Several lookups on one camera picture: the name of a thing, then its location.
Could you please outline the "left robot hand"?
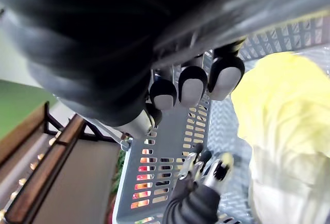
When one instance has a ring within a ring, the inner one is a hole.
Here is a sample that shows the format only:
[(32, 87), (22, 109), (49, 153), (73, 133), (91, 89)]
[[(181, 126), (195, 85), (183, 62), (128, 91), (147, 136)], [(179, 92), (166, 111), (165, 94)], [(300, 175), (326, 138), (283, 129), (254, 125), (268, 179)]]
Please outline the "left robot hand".
[(221, 195), (234, 168), (234, 157), (225, 152), (206, 168), (212, 153), (195, 145), (179, 171), (163, 213), (162, 223), (217, 223)]

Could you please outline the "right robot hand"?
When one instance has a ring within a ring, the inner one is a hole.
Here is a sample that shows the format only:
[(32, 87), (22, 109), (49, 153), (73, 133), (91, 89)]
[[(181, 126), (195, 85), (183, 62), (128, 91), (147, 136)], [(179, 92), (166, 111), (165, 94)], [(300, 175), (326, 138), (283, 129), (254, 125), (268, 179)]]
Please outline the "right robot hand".
[(201, 1), (1, 0), (5, 34), (32, 77), (81, 116), (134, 138), (176, 102), (194, 107), (205, 92), (225, 99), (244, 75), (242, 41), (214, 49), (209, 74), (194, 55), (178, 87), (170, 66), (152, 68), (159, 34)]

